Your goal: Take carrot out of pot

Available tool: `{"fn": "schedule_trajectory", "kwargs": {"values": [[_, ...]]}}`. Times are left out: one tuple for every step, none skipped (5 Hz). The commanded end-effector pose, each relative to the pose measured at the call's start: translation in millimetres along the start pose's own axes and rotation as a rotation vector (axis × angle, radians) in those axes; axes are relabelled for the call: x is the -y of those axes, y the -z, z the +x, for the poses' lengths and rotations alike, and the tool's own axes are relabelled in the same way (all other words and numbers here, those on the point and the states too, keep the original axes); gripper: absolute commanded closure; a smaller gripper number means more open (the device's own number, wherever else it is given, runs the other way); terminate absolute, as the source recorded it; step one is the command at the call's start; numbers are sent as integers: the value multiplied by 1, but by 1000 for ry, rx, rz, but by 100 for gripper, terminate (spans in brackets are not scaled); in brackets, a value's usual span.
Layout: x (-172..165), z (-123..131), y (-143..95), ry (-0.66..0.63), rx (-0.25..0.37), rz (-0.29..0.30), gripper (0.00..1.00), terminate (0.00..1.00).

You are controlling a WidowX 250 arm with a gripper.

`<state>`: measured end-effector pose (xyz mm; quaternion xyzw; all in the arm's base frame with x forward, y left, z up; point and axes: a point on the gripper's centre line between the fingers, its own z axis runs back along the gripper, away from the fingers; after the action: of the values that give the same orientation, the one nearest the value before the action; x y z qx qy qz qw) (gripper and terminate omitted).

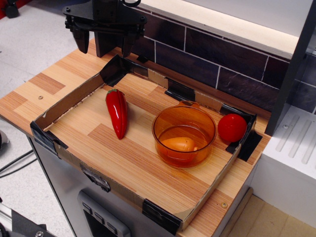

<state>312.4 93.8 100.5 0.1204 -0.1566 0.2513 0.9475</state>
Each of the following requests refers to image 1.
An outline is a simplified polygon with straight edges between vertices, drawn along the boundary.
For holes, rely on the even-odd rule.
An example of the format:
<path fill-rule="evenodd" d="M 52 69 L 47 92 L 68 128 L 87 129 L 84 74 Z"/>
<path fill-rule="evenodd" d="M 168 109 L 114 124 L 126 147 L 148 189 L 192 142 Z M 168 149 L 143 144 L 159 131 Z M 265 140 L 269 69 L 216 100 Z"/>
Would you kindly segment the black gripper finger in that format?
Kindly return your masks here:
<path fill-rule="evenodd" d="M 78 49 L 86 54 L 89 45 L 89 26 L 87 24 L 73 25 L 72 33 Z"/>
<path fill-rule="evenodd" d="M 137 39 L 138 39 L 138 34 L 136 32 L 127 32 L 123 36 L 123 42 L 122 42 L 122 48 L 121 48 L 123 57 L 128 57 L 131 54 L 132 48 Z"/>

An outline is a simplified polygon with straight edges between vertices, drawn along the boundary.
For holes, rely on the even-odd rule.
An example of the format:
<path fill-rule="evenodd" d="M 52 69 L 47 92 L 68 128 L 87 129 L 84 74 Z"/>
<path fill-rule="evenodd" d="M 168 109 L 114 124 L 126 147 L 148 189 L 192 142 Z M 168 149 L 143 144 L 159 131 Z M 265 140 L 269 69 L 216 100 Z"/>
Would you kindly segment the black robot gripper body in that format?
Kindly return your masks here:
<path fill-rule="evenodd" d="M 127 32 L 142 34 L 146 16 L 134 10 L 141 2 L 126 0 L 90 0 L 85 3 L 66 6 L 65 26 L 72 32 L 72 26 L 87 24 L 89 32 L 125 35 Z"/>

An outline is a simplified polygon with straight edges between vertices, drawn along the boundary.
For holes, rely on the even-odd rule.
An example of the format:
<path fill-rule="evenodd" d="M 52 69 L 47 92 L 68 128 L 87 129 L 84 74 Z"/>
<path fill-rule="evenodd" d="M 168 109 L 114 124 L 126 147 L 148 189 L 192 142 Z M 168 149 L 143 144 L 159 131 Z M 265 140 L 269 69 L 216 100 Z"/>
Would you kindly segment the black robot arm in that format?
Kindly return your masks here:
<path fill-rule="evenodd" d="M 98 57 L 121 44 L 123 57 L 131 54 L 136 40 L 144 35 L 147 18 L 134 11 L 139 0 L 89 0 L 66 6 L 65 27 L 74 37 L 78 49 L 87 53 L 89 33 L 94 32 Z"/>

